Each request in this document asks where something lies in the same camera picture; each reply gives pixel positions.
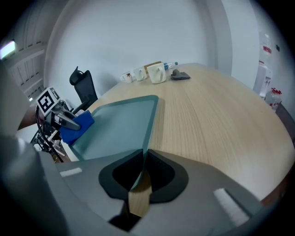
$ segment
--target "cable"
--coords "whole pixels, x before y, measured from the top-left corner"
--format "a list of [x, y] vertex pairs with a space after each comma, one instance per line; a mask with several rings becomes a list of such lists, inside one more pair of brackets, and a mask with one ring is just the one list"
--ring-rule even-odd
[[51, 145], [50, 141], [48, 141], [48, 139], [46, 138], [45, 134], [43, 133], [43, 131], [42, 131], [41, 127], [40, 127], [39, 119], [38, 119], [38, 112], [39, 112], [39, 107], [37, 105], [37, 107], [36, 107], [36, 122], [37, 122], [38, 130], [40, 131], [42, 137], [44, 138], [44, 140], [46, 141], [46, 143], [48, 144], [48, 146], [53, 150], [53, 152], [55, 153], [55, 155], [58, 157], [58, 159], [60, 160], [60, 162], [64, 162], [62, 160], [62, 158], [60, 157], [60, 155], [57, 153], [57, 151], [54, 149], [54, 147]]

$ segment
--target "water bottle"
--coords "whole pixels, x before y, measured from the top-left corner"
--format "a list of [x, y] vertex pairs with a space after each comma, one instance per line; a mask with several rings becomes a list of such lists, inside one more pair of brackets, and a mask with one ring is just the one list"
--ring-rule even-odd
[[277, 102], [276, 88], [271, 88], [271, 91], [268, 91], [265, 95], [265, 101], [271, 107]]
[[278, 105], [281, 103], [282, 99], [281, 99], [281, 94], [282, 92], [279, 90], [276, 90], [276, 103], [272, 106], [273, 110], [277, 110]]
[[165, 71], [174, 68], [176, 65], [178, 65], [177, 61], [164, 63]]

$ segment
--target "white wall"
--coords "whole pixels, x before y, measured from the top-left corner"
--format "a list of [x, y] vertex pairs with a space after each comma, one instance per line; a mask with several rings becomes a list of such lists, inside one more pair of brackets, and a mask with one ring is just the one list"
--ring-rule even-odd
[[269, 88], [275, 87], [282, 91], [282, 104], [295, 119], [295, 64], [292, 53], [267, 12], [257, 5], [256, 2], [251, 1], [251, 4], [256, 15], [259, 31], [268, 34], [273, 43], [270, 59], [273, 79]]
[[198, 62], [215, 67], [208, 37], [208, 9], [194, 0], [73, 0], [51, 34], [45, 59], [45, 86], [63, 99], [81, 102], [69, 77], [76, 66], [90, 70], [97, 95], [128, 70], [154, 61]]
[[28, 98], [0, 61], [0, 135], [15, 135], [28, 107]]
[[215, 33], [215, 67], [219, 72], [231, 76], [232, 41], [224, 5], [220, 0], [207, 0], [206, 3]]
[[38, 131], [37, 124], [33, 124], [21, 130], [18, 130], [15, 136], [30, 143], [37, 131]]
[[253, 88], [259, 64], [259, 33], [249, 0], [222, 0], [232, 41], [231, 76]]

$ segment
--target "wall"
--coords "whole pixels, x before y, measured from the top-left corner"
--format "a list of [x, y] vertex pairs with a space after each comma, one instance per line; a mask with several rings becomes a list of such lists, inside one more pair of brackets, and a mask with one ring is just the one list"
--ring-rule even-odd
[[251, 1], [251, 4], [256, 15], [259, 32], [268, 34], [272, 41], [270, 69], [273, 71], [273, 78], [269, 88], [275, 87], [282, 91], [282, 104], [295, 119], [295, 64], [292, 53], [267, 12], [255, 1]]
[[220, 0], [207, 0], [206, 3], [215, 33], [215, 67], [219, 72], [231, 76], [232, 41], [224, 5]]
[[[30, 84], [29, 80], [36, 77], [43, 78], [44, 54], [34, 54], [38, 52], [36, 48], [40, 51], [40, 48], [43, 51], [46, 49], [53, 27], [67, 2], [68, 0], [32, 1], [1, 40], [0, 47], [11, 40], [16, 43], [15, 52], [3, 61], [18, 86], [27, 82]], [[35, 98], [43, 89], [43, 80], [40, 80], [24, 93], [27, 98]]]
[[207, 11], [197, 0], [70, 1], [49, 40], [45, 86], [77, 106], [81, 102], [69, 83], [76, 66], [90, 70], [98, 97], [122, 73], [158, 60], [215, 68], [212, 26], [203, 19]]
[[38, 131], [37, 124], [33, 124], [21, 130], [18, 130], [15, 136], [30, 143], [37, 131]]
[[222, 0], [222, 3], [232, 41], [231, 76], [252, 89], [259, 62], [259, 33], [253, 8], [248, 0]]
[[0, 61], [0, 135], [13, 136], [18, 130], [29, 100]]

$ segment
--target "tray rim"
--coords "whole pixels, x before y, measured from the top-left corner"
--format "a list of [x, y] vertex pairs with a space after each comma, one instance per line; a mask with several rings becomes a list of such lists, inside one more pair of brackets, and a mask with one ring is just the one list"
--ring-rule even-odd
[[[155, 117], [156, 117], [156, 112], [158, 110], [158, 103], [159, 103], [159, 97], [157, 95], [147, 95], [147, 96], [142, 96], [142, 97], [135, 97], [135, 98], [129, 98], [129, 99], [125, 99], [125, 100], [120, 100], [120, 101], [116, 101], [116, 102], [111, 102], [108, 104], [104, 104], [99, 106], [98, 108], [96, 108], [95, 110], [92, 111], [91, 116], [95, 115], [96, 112], [98, 112], [100, 109], [102, 108], [106, 108], [106, 107], [110, 107], [110, 106], [119, 106], [119, 105], [123, 105], [123, 104], [128, 104], [128, 103], [133, 103], [133, 102], [139, 102], [139, 101], [149, 101], [152, 100], [154, 101], [153, 104], [153, 108], [152, 108], [152, 112], [151, 112], [151, 116], [147, 125], [147, 130], [151, 130], [150, 133], [146, 132], [145, 136], [144, 136], [144, 141], [142, 144], [142, 149], [143, 149], [143, 157], [145, 158], [147, 152], [148, 152], [148, 147], [151, 141], [151, 137], [152, 137], [152, 133], [153, 133], [153, 125], [154, 125], [154, 121], [155, 121]], [[78, 158], [79, 161], [83, 161], [83, 160], [88, 160], [88, 159], [84, 159], [80, 153], [78, 153], [73, 147], [72, 145], [70, 145], [70, 149], [71, 151], [74, 153], [74, 155]]]

